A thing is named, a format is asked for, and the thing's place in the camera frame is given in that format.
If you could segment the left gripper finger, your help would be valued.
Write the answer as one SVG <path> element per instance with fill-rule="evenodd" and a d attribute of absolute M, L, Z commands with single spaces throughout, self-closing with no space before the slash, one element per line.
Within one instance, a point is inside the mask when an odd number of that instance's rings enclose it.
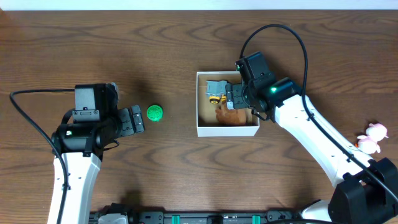
<path fill-rule="evenodd" d="M 131 114 L 127 108 L 118 110 L 118 116 L 121 120 L 121 131 L 119 137 L 130 136 L 134 134 L 134 128 L 132 125 Z"/>
<path fill-rule="evenodd" d="M 139 105 L 131 106 L 132 122 L 135 133 L 143 133 L 145 131 L 142 119 L 141 107 Z"/>

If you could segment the yellow grey toy truck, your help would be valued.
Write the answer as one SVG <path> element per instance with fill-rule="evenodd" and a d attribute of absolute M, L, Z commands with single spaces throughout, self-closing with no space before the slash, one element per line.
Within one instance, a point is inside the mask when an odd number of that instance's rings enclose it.
<path fill-rule="evenodd" d="M 217 105 L 226 101 L 226 85 L 228 82 L 226 80 L 220 81 L 206 81 L 206 96 L 211 104 Z"/>

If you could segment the brown plush toy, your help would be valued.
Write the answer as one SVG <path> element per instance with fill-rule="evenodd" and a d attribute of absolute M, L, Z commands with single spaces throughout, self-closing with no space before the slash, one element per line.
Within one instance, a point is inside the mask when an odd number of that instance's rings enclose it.
<path fill-rule="evenodd" d="M 244 109 L 229 110 L 226 104 L 222 104 L 215 109 L 215 113 L 218 122 L 227 126 L 244 126 L 247 122 Z"/>

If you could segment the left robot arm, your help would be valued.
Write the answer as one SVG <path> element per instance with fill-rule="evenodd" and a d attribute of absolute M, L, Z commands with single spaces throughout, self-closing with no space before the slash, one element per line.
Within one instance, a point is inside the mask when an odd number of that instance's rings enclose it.
<path fill-rule="evenodd" d="M 65 113 L 52 134 L 54 185 L 48 223 L 88 223 L 103 154 L 118 139 L 144 132 L 141 108 L 80 109 Z"/>

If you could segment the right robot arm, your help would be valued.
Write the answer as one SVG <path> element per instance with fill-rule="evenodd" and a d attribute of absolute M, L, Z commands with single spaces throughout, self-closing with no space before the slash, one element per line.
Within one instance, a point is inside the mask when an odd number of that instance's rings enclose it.
<path fill-rule="evenodd" d="M 289 78 L 272 73 L 226 85 L 228 108 L 259 106 L 267 119 L 287 130 L 319 163 L 334 193 L 300 211 L 311 222 L 385 223 L 397 216 L 397 167 L 375 161 L 342 136 Z"/>

